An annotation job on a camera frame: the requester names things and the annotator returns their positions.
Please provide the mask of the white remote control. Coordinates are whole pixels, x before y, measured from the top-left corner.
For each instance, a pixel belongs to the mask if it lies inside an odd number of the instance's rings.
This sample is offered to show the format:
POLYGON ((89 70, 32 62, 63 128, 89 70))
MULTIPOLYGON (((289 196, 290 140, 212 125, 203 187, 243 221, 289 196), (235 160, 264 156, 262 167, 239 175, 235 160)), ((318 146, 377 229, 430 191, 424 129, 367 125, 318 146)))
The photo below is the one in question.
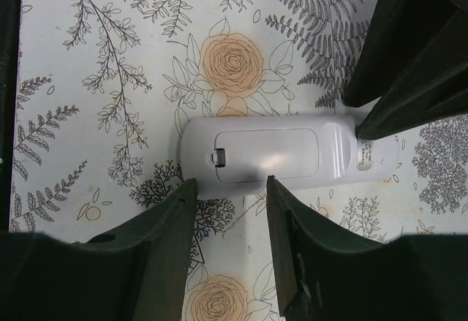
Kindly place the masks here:
POLYGON ((384 181, 399 162, 399 142, 357 137, 353 116, 195 118, 184 129, 180 163, 201 200, 255 195, 268 176, 288 189, 384 181))

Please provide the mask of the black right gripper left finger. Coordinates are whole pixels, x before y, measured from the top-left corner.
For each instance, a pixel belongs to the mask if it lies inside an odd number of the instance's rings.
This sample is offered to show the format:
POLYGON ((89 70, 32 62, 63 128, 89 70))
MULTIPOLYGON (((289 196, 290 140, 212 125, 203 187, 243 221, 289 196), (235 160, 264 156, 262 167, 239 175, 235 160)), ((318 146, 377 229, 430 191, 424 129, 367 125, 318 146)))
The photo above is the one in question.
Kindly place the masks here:
POLYGON ((86 243, 1 235, 3 320, 179 320, 197 185, 86 243))

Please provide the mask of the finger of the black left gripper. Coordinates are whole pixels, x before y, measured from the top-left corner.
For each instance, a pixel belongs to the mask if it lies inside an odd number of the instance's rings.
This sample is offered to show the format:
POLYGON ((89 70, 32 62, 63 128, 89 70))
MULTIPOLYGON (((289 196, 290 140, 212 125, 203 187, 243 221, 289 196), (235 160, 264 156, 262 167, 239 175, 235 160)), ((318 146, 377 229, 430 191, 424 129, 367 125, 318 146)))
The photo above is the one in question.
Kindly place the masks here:
POLYGON ((467 99, 467 0, 377 0, 344 103, 424 94, 429 108, 467 99))
POLYGON ((378 140, 467 112, 467 15, 456 12, 411 58, 357 129, 378 140))

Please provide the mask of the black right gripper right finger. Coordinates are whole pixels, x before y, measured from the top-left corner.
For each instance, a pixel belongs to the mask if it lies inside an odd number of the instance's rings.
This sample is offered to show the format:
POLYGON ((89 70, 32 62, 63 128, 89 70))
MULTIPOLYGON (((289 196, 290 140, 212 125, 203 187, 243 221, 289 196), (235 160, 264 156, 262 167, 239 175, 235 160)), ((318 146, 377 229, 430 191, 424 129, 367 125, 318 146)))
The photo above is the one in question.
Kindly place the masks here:
POLYGON ((266 184, 276 297, 286 320, 465 320, 467 237, 379 243, 266 184))

